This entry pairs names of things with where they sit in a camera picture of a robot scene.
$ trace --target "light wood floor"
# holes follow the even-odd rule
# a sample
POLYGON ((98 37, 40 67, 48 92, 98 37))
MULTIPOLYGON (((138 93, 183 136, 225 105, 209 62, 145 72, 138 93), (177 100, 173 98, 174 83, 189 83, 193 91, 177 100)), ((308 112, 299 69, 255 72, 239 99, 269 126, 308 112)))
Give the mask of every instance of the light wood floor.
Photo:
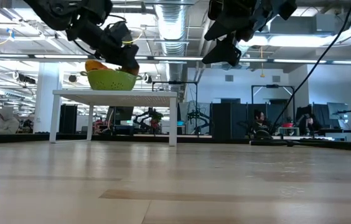
POLYGON ((349 224, 351 152, 0 144, 0 223, 349 224))

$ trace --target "ceiling duct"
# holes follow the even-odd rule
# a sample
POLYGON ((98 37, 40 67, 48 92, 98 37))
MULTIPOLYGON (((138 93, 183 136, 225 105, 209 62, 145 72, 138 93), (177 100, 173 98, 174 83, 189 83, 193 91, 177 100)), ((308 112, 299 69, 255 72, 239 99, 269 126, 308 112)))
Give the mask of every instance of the ceiling duct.
MULTIPOLYGON (((184 56, 186 44, 180 42, 172 43, 171 41, 185 40, 186 6, 173 4, 155 5, 155 10, 158 17, 157 23, 161 39, 168 40, 168 42, 165 41, 162 43, 163 54, 166 56, 184 56)), ((167 81, 181 80, 182 66, 183 64, 181 63, 167 63, 167 81)), ((172 91, 179 90, 177 86, 171 86, 170 88, 172 91)))

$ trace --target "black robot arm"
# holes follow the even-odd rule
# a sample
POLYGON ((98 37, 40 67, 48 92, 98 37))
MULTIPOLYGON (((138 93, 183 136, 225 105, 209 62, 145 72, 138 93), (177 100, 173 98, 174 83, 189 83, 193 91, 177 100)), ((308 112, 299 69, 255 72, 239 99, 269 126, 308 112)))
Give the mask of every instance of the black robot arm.
POLYGON ((103 24, 112 10, 110 0, 25 0, 35 13, 52 29, 65 30, 69 41, 77 38, 96 50, 97 58, 127 68, 138 68, 135 56, 138 46, 123 45, 131 38, 126 21, 120 21, 103 30, 103 24))

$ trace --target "white pillar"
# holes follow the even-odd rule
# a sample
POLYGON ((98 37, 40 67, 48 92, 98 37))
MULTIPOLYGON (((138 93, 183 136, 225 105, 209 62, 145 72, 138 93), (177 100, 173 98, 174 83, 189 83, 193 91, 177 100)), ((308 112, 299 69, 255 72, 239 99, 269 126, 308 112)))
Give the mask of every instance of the white pillar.
POLYGON ((50 132, 54 102, 52 91, 62 89, 62 80, 63 72, 60 69, 60 63, 40 63, 34 113, 34 133, 50 132))

